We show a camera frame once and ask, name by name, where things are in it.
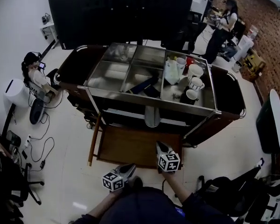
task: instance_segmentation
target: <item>white table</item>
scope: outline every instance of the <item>white table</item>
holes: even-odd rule
[[[53,23],[52,21],[49,21],[49,22],[47,22],[47,24],[42,25],[42,26],[40,27],[40,30],[41,30],[41,31],[43,31],[45,28],[49,28],[49,29],[50,29],[50,32],[51,32],[51,34],[53,35],[54,40],[55,40],[55,43],[54,43],[54,45],[52,46],[52,49],[54,49],[55,46],[57,45],[57,43],[59,42],[59,40],[57,39],[57,35],[55,34],[55,31],[54,31],[55,29],[53,29],[53,27],[54,27],[54,23]]]

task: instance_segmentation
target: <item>power strip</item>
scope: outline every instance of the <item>power strip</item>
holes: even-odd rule
[[[30,141],[31,141],[31,135],[30,134],[28,134],[28,137],[26,138],[26,140],[25,140],[25,147],[28,147],[28,145],[29,145],[29,143],[30,143]]]

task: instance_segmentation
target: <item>black monitor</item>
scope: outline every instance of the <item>black monitor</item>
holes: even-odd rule
[[[49,0],[63,49],[163,40],[187,22],[192,0]]]

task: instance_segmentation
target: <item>white trash can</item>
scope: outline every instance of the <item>white trash can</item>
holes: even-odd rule
[[[29,91],[20,79],[12,79],[6,88],[4,95],[16,106],[28,107]]]

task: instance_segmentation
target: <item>black hair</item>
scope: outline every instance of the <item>black hair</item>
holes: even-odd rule
[[[235,1],[235,0],[226,0],[225,3],[226,3],[226,5],[231,6],[230,15],[235,13],[238,16],[238,4],[237,4],[237,1]],[[228,10],[226,9],[223,12],[222,17],[227,15],[227,13],[228,13]]]
[[[28,66],[32,65],[33,62],[37,62],[38,57],[34,55],[32,52],[28,52],[27,55],[24,58],[24,61],[22,62],[22,71],[24,76],[24,84],[29,87],[29,75],[28,75]]]

